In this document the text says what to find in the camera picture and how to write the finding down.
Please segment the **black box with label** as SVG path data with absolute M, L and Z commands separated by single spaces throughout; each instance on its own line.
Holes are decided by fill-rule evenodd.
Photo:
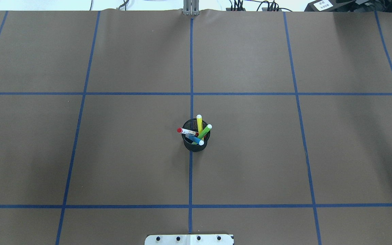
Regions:
M 334 12 L 336 9 L 347 5 L 354 0 L 314 0 L 309 2 L 304 12 Z

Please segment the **blue highlighter pen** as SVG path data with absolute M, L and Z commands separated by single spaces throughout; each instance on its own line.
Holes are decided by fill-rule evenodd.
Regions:
M 205 144 L 205 142 L 202 139 L 200 139 L 194 135 L 186 135 L 186 137 L 192 141 L 193 145 L 203 146 Z

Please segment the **yellow highlighter pen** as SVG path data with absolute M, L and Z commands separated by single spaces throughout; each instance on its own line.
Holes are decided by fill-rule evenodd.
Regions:
M 201 136 L 203 131 L 203 120 L 200 114 L 196 116 L 196 121 L 197 121 L 198 136 Z

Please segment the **brown table mat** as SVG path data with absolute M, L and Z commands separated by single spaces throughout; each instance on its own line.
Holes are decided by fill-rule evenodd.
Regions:
M 392 245 L 392 13 L 0 11 L 0 245 Z

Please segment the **black mesh pen cup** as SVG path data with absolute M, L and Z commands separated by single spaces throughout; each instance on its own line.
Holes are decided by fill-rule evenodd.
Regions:
M 186 121 L 182 128 L 198 132 L 196 118 L 192 118 L 192 119 Z M 210 134 L 211 134 L 211 131 L 209 133 L 207 133 L 207 135 L 205 135 L 205 138 L 203 139 L 205 144 L 203 146 L 193 145 L 192 141 L 189 138 L 187 138 L 185 136 L 185 134 L 181 134 L 181 137 L 183 139 L 184 146 L 186 147 L 186 149 L 188 149 L 191 152 L 201 152 L 202 150 L 204 150 L 207 147 L 208 140 L 210 138 Z

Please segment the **green highlighter pen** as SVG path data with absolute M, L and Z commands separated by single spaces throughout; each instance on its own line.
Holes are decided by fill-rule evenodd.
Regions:
M 208 124 L 202 131 L 201 133 L 199 133 L 198 138 L 203 140 L 205 138 L 205 135 L 207 135 L 207 133 L 210 132 L 210 130 L 212 129 L 212 125 Z

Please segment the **white metal base plate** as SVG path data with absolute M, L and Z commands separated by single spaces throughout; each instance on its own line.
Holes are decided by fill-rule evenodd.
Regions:
M 234 245 L 230 234 L 157 234 L 149 235 L 145 245 Z

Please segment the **red and white marker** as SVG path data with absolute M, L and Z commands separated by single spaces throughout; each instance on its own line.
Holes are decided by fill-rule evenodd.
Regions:
M 188 129 L 184 129 L 184 128 L 178 128 L 177 132 L 181 133 L 181 134 L 185 134 L 185 135 L 192 135 L 192 136 L 198 136 L 199 135 L 199 133 L 197 131 L 188 130 Z

